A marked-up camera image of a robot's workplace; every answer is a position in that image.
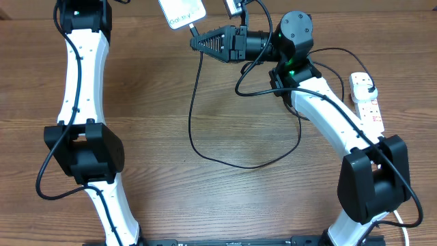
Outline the blue screen smartphone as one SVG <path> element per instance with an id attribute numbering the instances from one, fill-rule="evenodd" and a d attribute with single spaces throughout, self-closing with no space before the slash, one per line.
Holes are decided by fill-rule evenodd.
<path id="1" fill-rule="evenodd" d="M 202 0 L 159 0 L 171 29 L 179 29 L 206 16 Z"/>

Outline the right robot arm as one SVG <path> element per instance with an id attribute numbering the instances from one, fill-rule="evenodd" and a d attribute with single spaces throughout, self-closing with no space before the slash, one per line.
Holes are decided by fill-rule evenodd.
<path id="1" fill-rule="evenodd" d="M 383 245 L 373 237 L 386 216 L 416 197 L 410 184 L 406 143 L 385 137 L 364 123 L 333 93 L 310 57 L 313 23 L 308 14 L 291 11 L 267 32 L 249 31 L 247 24 L 227 25 L 199 34 L 190 45 L 202 55 L 225 63 L 242 62 L 242 75 L 256 65 L 273 62 L 270 93 L 306 117 L 341 159 L 337 197 L 342 210 L 319 236 L 293 236 L 293 245 Z"/>

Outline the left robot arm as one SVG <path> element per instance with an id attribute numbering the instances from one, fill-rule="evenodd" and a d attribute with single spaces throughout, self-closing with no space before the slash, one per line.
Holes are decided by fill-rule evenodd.
<path id="1" fill-rule="evenodd" d="M 125 152 L 104 118 L 103 77 L 109 54 L 112 9 L 107 1 L 57 1 L 53 20 L 67 48 L 66 86 L 57 123 L 44 129 L 49 153 L 36 178 L 44 200 L 88 194 L 105 233 L 104 245 L 144 245 L 122 184 Z M 42 177 L 55 159 L 77 188 L 60 195 L 42 192 Z"/>

